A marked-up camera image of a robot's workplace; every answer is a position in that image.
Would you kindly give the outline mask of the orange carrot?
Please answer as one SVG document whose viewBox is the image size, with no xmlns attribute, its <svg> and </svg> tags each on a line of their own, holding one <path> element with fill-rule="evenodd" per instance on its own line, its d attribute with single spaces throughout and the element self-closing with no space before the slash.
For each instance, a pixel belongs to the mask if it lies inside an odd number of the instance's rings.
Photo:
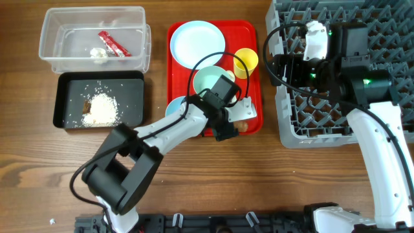
<svg viewBox="0 0 414 233">
<path fill-rule="evenodd" d="M 240 133 L 245 133 L 248 131 L 248 123 L 245 121 L 234 122 L 234 126 Z"/>
</svg>

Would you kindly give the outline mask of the green bowl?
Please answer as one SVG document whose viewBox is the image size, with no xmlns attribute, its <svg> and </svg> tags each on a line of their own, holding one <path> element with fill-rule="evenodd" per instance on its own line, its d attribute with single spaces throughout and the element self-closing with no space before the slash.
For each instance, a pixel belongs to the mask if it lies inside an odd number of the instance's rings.
<svg viewBox="0 0 414 233">
<path fill-rule="evenodd" d="M 230 79 L 229 74 L 221 67 L 209 66 L 200 69 L 193 78 L 193 89 L 199 96 L 203 96 L 204 89 L 211 89 L 221 75 Z"/>
</svg>

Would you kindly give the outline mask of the light blue bowl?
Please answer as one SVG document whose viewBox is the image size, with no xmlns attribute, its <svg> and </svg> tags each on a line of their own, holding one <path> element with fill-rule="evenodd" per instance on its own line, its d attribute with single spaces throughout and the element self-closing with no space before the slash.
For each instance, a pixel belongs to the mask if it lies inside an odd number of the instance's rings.
<svg viewBox="0 0 414 233">
<path fill-rule="evenodd" d="M 180 106 L 183 103 L 183 101 L 185 100 L 185 98 L 186 98 L 185 96 L 180 96 L 180 97 L 177 97 L 174 100 L 172 100 L 166 108 L 165 116 L 167 117 L 168 115 L 171 115 L 172 113 L 179 110 Z"/>
</svg>

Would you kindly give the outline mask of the white rice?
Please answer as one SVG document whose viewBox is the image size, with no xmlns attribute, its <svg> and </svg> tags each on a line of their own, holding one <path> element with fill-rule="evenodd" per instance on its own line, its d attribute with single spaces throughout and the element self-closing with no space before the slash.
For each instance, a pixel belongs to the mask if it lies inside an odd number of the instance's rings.
<svg viewBox="0 0 414 233">
<path fill-rule="evenodd" d="M 91 103 L 90 113 L 83 115 L 81 109 L 80 119 L 72 121 L 76 127 L 102 128 L 121 122 L 123 111 L 110 83 L 110 80 L 76 80 L 73 83 L 73 87 L 80 87 L 80 94 L 76 94 L 76 97 L 80 97 L 81 108 L 84 101 Z"/>
</svg>

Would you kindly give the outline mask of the red snack wrapper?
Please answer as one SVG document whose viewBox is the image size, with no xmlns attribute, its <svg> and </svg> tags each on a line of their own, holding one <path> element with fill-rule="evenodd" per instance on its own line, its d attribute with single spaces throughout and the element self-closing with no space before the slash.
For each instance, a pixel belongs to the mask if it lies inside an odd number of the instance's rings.
<svg viewBox="0 0 414 233">
<path fill-rule="evenodd" d="M 131 53 L 119 44 L 107 31 L 101 31 L 98 36 L 103 41 L 107 50 L 117 57 L 132 57 Z"/>
</svg>

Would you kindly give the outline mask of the brown food scrap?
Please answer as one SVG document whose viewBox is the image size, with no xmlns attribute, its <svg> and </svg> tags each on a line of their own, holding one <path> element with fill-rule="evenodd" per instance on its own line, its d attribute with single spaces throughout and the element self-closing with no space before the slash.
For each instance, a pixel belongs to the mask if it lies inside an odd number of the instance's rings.
<svg viewBox="0 0 414 233">
<path fill-rule="evenodd" d="M 84 114 L 88 114 L 88 113 L 90 113 L 90 110 L 91 110 L 91 103 L 90 103 L 90 101 L 88 101 L 88 100 L 84 101 L 83 109 L 82 109 L 82 114 L 83 115 Z"/>
</svg>

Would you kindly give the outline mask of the white tissue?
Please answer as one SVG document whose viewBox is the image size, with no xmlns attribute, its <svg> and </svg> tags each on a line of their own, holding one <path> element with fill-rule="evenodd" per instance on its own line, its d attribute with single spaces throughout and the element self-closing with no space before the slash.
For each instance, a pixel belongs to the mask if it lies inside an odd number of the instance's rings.
<svg viewBox="0 0 414 233">
<path fill-rule="evenodd" d="M 90 51 L 90 56 L 95 64 L 101 65 L 107 62 L 108 55 L 105 49 L 93 48 Z"/>
</svg>

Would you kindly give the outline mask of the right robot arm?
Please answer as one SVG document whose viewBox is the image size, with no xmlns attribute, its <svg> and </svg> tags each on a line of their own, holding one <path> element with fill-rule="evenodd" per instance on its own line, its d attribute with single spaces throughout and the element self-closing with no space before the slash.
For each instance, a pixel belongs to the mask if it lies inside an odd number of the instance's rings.
<svg viewBox="0 0 414 233">
<path fill-rule="evenodd" d="M 361 22 L 317 21 L 299 24 L 305 39 L 302 55 L 265 59 L 273 85 L 284 85 L 337 103 L 356 136 L 375 204 L 372 219 L 334 204 L 309 205 L 304 229 L 309 232 L 412 232 L 413 161 L 402 130 L 398 94 L 386 70 L 372 70 L 368 29 Z"/>
</svg>

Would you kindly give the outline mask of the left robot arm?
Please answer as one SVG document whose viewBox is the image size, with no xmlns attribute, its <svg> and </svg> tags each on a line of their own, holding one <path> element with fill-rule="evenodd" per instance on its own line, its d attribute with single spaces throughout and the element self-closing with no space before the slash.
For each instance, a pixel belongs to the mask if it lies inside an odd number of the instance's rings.
<svg viewBox="0 0 414 233">
<path fill-rule="evenodd" d="M 116 126 L 89 161 L 78 168 L 82 181 L 103 209 L 107 232 L 130 232 L 138 223 L 135 208 L 164 156 L 185 140 L 213 128 L 217 140 L 238 136 L 229 111 L 241 88 L 225 76 L 213 87 L 188 94 L 176 112 L 148 126 Z"/>
</svg>

